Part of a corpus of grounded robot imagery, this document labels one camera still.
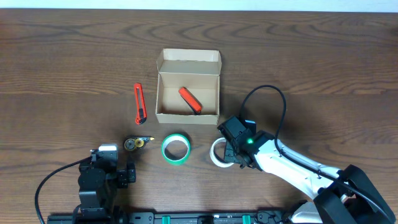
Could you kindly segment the white tape roll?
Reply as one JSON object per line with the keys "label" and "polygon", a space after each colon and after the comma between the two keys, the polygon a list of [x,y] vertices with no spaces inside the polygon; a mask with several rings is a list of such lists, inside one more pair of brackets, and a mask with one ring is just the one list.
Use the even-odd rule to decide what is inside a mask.
{"label": "white tape roll", "polygon": [[216,154],[215,154],[215,146],[216,146],[218,143],[221,143],[221,142],[226,142],[226,139],[225,139],[225,138],[218,138],[218,139],[215,140],[215,141],[213,142],[213,144],[211,145],[211,147],[210,147],[210,159],[212,160],[212,162],[214,163],[214,165],[216,165],[216,166],[218,166],[218,167],[221,167],[221,168],[231,167],[231,166],[233,165],[232,162],[223,162],[223,161],[219,160],[219,159],[216,157]]}

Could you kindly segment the orange lighter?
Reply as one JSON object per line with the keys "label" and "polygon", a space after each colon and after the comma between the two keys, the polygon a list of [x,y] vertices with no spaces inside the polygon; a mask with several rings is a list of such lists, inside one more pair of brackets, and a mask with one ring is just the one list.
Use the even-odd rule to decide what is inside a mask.
{"label": "orange lighter", "polygon": [[202,111],[201,103],[195,98],[195,96],[187,88],[181,87],[178,90],[178,92],[195,114],[201,113]]}

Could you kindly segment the green tape roll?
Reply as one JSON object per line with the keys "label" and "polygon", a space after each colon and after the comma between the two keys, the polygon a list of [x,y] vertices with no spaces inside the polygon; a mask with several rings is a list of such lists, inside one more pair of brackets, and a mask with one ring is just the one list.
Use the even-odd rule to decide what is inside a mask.
{"label": "green tape roll", "polygon": [[190,141],[184,135],[171,134],[162,141],[161,153],[169,164],[183,165],[191,153]]}

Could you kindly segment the orange utility knife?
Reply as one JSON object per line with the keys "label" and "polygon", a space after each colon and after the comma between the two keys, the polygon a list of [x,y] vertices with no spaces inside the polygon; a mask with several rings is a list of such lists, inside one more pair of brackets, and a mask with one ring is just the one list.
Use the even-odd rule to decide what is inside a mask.
{"label": "orange utility knife", "polygon": [[136,108],[137,108],[135,122],[136,122],[136,124],[141,125],[141,124],[145,123],[145,121],[147,119],[147,111],[146,111],[146,106],[145,106],[145,101],[144,101],[142,85],[140,83],[134,84],[134,94],[135,94],[135,98],[136,98]]}

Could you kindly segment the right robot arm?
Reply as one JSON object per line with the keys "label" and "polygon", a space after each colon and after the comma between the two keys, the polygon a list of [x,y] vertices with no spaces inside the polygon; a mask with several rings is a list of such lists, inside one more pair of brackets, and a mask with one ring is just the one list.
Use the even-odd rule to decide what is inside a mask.
{"label": "right robot arm", "polygon": [[312,199],[289,217],[292,223],[395,223],[396,216],[359,167],[341,170],[313,161],[253,121],[235,116],[218,126],[226,139],[224,159],[284,179]]}

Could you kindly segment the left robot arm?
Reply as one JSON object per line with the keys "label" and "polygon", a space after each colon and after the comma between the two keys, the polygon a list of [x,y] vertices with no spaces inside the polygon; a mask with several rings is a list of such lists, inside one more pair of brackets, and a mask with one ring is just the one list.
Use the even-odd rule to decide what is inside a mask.
{"label": "left robot arm", "polygon": [[129,217],[115,204],[119,189],[136,181],[136,167],[131,157],[118,168],[118,151],[94,149],[86,162],[79,165],[80,205],[72,215],[72,223],[128,224]]}

